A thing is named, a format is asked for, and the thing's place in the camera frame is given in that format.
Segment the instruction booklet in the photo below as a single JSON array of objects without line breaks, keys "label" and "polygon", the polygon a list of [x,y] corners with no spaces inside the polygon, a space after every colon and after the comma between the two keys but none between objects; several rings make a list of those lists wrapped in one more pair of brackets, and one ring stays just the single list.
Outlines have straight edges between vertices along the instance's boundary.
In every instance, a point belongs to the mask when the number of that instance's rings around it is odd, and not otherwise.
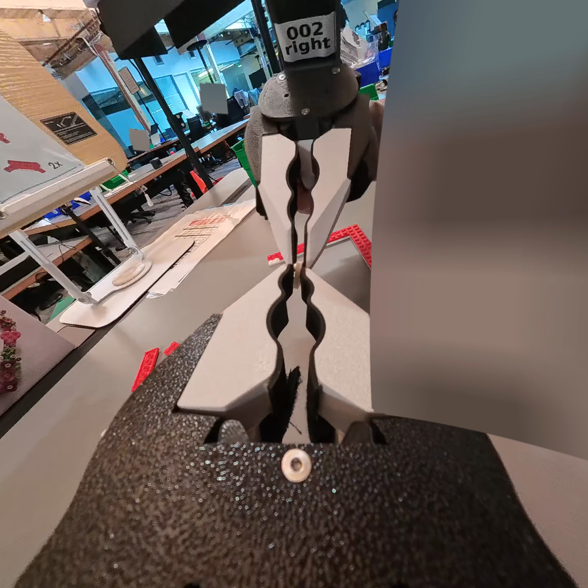
[{"label": "instruction booklet", "polygon": [[1,204],[33,194],[84,167],[1,97]]}]

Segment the wide red lego plate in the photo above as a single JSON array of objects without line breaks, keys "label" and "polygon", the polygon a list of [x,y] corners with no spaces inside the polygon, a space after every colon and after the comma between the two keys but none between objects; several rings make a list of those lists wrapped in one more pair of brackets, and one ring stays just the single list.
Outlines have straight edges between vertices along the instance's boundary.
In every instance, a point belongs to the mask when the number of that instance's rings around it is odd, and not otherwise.
[{"label": "wide red lego plate", "polygon": [[147,350],[144,353],[143,358],[141,360],[141,363],[139,365],[138,371],[136,373],[133,385],[130,389],[130,391],[132,393],[134,393],[137,390],[137,388],[143,384],[145,379],[154,370],[154,368],[157,364],[157,361],[158,361],[159,352],[160,352],[159,348],[153,348],[153,349]]}]

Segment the printed paper sheet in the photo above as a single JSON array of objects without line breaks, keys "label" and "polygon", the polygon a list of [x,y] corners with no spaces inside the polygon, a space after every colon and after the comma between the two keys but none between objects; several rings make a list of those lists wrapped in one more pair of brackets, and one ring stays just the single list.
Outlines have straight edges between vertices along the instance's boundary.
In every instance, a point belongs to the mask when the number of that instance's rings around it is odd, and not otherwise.
[{"label": "printed paper sheet", "polygon": [[182,254],[170,269],[151,286],[147,298],[157,299],[176,290],[181,282],[212,252],[251,212],[254,199],[196,212],[173,227],[171,245]]}]

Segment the lego set box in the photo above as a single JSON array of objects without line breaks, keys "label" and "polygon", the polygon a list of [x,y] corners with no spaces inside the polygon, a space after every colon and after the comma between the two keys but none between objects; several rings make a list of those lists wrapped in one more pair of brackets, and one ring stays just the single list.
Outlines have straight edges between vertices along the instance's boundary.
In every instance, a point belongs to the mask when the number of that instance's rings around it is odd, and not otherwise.
[{"label": "lego set box", "polygon": [[1,297],[1,415],[75,349],[40,320]]}]

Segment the wooden book stand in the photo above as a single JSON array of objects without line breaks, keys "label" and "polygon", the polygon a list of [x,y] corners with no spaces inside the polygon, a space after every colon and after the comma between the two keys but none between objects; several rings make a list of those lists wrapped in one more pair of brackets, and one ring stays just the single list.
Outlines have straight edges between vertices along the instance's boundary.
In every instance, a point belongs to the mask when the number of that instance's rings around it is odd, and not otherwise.
[{"label": "wooden book stand", "polygon": [[[33,194],[1,204],[1,237],[10,236],[76,299],[62,313],[62,324],[90,329],[106,327],[150,290],[180,257],[181,249],[171,245],[171,236],[160,237],[143,250],[136,245],[112,203],[123,188],[139,189],[138,180],[125,179],[118,190],[102,188],[105,181],[123,170],[126,158],[121,148],[98,122],[85,121],[77,101],[4,31],[1,31],[1,97],[85,165],[77,173]],[[93,288],[83,292],[31,242],[24,227],[92,189],[94,201],[114,225],[129,257]]]}]

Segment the long background desk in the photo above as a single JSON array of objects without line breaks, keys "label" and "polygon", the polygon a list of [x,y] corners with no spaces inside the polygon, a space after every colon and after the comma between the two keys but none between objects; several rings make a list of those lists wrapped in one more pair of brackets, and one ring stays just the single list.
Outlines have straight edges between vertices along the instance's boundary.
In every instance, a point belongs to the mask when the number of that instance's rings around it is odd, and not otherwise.
[{"label": "long background desk", "polygon": [[[243,120],[235,122],[225,128],[216,129],[200,139],[191,142],[192,148],[195,152],[205,153],[210,151],[217,144],[227,141],[234,135],[239,135],[244,132],[244,129],[249,121],[250,114],[246,114]],[[173,138],[169,141],[164,141],[151,148],[148,152],[141,153],[128,159],[126,169],[133,171],[139,166],[146,165],[152,158],[163,159],[166,157],[166,153],[170,153],[175,148],[175,155],[181,155],[182,147],[180,145],[179,138]]]}]

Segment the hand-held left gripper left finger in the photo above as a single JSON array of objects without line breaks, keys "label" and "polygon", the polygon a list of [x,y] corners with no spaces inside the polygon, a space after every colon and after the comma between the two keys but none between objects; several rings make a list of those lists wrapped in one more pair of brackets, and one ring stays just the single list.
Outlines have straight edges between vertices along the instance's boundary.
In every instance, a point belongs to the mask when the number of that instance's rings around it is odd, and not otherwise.
[{"label": "hand-held left gripper left finger", "polygon": [[181,411],[265,418],[283,372],[278,336],[288,324],[293,265],[274,270],[228,306],[180,395]]}]

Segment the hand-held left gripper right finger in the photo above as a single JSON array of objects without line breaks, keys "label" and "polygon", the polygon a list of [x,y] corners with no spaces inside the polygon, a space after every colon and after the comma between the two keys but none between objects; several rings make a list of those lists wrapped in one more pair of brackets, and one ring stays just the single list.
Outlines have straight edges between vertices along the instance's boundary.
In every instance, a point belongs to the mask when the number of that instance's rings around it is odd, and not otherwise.
[{"label": "hand-held left gripper right finger", "polygon": [[314,271],[302,269],[309,357],[307,414],[332,427],[372,415],[370,316]]}]

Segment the red lego frame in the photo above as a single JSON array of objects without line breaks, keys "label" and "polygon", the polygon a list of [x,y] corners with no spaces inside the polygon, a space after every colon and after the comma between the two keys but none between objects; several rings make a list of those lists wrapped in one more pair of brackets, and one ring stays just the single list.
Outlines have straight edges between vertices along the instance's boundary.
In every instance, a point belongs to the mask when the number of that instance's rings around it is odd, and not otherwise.
[{"label": "red lego frame", "polygon": [[[367,266],[371,269],[371,241],[365,234],[363,230],[359,227],[358,224],[353,224],[337,231],[334,231],[329,236],[329,239],[326,243],[326,247],[332,247],[338,245],[342,242],[349,241],[353,243],[353,246],[360,254],[360,257],[364,260]],[[304,257],[305,254],[305,244],[301,243],[297,246],[297,257]],[[283,255],[281,252],[276,252],[274,254],[268,255],[267,257],[268,265],[269,266],[276,266],[278,264],[284,263]]]}]

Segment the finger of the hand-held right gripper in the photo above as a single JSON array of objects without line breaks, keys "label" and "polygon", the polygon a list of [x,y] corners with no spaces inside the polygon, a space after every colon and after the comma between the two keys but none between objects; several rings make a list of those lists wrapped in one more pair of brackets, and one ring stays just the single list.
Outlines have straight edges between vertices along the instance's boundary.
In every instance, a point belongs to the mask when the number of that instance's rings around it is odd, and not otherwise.
[{"label": "finger of the hand-held right gripper", "polygon": [[296,143],[287,137],[280,134],[262,137],[261,180],[258,191],[278,251],[288,265],[294,265],[296,251],[294,225],[290,214],[293,189],[289,184],[289,173],[297,156]]},{"label": "finger of the hand-held right gripper", "polygon": [[318,168],[311,190],[312,212],[305,225],[306,269],[312,269],[323,252],[349,196],[349,150],[352,130],[333,128],[315,140],[297,143],[302,172]]}]

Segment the black stand pole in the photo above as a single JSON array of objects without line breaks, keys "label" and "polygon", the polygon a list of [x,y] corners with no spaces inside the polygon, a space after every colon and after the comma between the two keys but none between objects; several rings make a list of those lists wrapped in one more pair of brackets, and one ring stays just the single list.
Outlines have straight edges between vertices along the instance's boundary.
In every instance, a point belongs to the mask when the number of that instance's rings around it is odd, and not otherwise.
[{"label": "black stand pole", "polygon": [[192,168],[198,173],[199,177],[204,181],[205,186],[211,190],[213,188],[212,180],[210,179],[209,175],[206,173],[200,158],[196,155],[195,150],[193,149],[191,143],[189,142],[187,136],[183,131],[182,122],[180,119],[172,112],[171,108],[169,107],[168,103],[166,102],[165,97],[163,96],[162,92],[160,91],[158,84],[155,82],[154,78],[151,76],[149,70],[147,69],[145,63],[143,62],[142,58],[134,58],[131,60],[138,72],[141,74],[146,85],[150,88],[151,92],[155,96],[159,106],[162,108],[168,122],[170,123],[172,129],[174,130],[175,134],[177,135],[180,143],[182,144],[185,154],[189,159]]}]

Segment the green plastic bin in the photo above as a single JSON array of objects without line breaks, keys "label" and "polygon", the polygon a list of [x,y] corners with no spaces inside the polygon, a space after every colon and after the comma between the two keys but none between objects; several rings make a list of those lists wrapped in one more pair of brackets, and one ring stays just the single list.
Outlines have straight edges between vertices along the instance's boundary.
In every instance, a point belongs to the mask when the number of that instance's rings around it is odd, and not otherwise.
[{"label": "green plastic bin", "polygon": [[244,139],[239,140],[237,143],[231,146],[231,150],[235,154],[236,158],[239,161],[241,167],[246,171],[250,180],[254,183],[254,174],[252,172],[251,166],[249,165],[249,160],[245,150],[245,141]]}]

